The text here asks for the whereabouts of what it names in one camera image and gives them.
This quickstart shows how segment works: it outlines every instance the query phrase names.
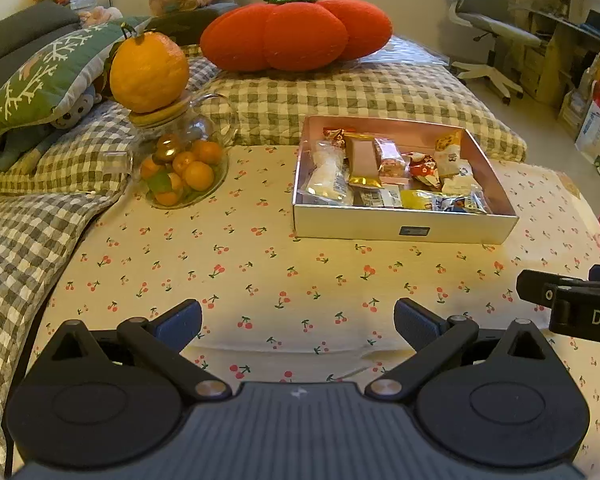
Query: glass jar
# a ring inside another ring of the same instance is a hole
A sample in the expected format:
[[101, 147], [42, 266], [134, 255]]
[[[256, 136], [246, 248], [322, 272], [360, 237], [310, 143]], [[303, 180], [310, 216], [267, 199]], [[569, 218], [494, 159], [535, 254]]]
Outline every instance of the glass jar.
[[[199, 106], [211, 99], [228, 106], [224, 127], [200, 113]], [[192, 100], [185, 92], [174, 104], [149, 114], [130, 113], [129, 120], [136, 129], [139, 179], [153, 207], [195, 204], [224, 182], [229, 170], [226, 150], [237, 131], [237, 116], [223, 95], [205, 94]]]

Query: plush doll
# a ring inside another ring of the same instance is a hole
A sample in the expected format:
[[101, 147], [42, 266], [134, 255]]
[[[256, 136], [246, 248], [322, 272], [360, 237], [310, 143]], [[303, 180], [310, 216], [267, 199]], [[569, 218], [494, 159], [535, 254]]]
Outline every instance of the plush doll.
[[380, 50], [389, 17], [362, 0], [264, 0], [216, 18], [200, 38], [205, 57], [236, 72], [300, 72]]
[[92, 85], [78, 98], [71, 110], [59, 119], [48, 124], [24, 126], [7, 132], [4, 136], [4, 149], [0, 150], [0, 171], [8, 171], [18, 160], [21, 160], [22, 173], [33, 173], [46, 150], [100, 101], [102, 97], [96, 94]]
[[100, 25], [110, 20], [119, 20], [122, 18], [122, 12], [116, 7], [105, 9], [103, 6], [97, 6], [91, 10], [81, 10], [78, 12], [78, 16], [80, 16], [80, 26], [87, 28], [91, 27], [91, 25]]

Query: cherry print bedsheet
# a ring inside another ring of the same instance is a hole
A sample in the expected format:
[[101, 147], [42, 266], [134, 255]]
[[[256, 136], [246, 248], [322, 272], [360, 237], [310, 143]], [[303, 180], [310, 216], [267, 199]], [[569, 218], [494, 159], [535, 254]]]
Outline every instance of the cherry print bedsheet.
[[[203, 328], [183, 354], [231, 383], [353, 380], [360, 385], [413, 351], [395, 333], [407, 296], [442, 317], [483, 327], [548, 313], [515, 293], [521, 269], [584, 278], [600, 263], [600, 228], [563, 175], [494, 162], [520, 222], [501, 246], [297, 238], [292, 146], [235, 146], [227, 180], [184, 209], [151, 208], [131, 186], [85, 235], [64, 271], [35, 352], [66, 319], [113, 328], [152, 319], [186, 298]], [[582, 388], [591, 427], [576, 459], [600, 468], [600, 344], [547, 333]]]

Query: red tomato cushion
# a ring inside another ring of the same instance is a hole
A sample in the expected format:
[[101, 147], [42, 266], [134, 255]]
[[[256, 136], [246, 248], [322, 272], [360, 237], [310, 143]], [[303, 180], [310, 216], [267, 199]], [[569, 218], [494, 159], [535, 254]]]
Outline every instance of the red tomato cushion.
[[274, 5], [264, 27], [264, 56], [273, 68], [315, 70], [338, 59], [349, 35], [343, 23], [315, 4]]
[[362, 0], [320, 0], [316, 4], [336, 16], [347, 29], [349, 43], [340, 54], [342, 61], [368, 56], [391, 39], [391, 20], [373, 4]]
[[202, 53], [224, 70], [257, 72], [268, 68], [264, 29], [274, 10], [269, 4], [252, 4], [219, 16], [200, 37]]

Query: white cardboard box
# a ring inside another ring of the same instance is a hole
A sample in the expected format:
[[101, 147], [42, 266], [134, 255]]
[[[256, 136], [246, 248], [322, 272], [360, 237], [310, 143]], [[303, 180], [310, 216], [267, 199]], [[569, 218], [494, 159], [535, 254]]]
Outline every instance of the white cardboard box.
[[600, 107], [593, 101], [576, 139], [576, 148], [592, 164], [600, 157]]
[[[469, 160], [483, 188], [491, 215], [315, 205], [299, 190], [314, 170], [312, 142], [322, 139], [322, 129], [353, 128], [393, 139], [405, 151], [433, 153], [436, 138], [462, 131], [461, 157]], [[513, 206], [490, 162], [463, 128], [396, 119], [347, 116], [308, 116], [304, 120], [293, 195], [296, 235], [309, 238], [348, 238], [407, 242], [501, 244], [518, 222]]]

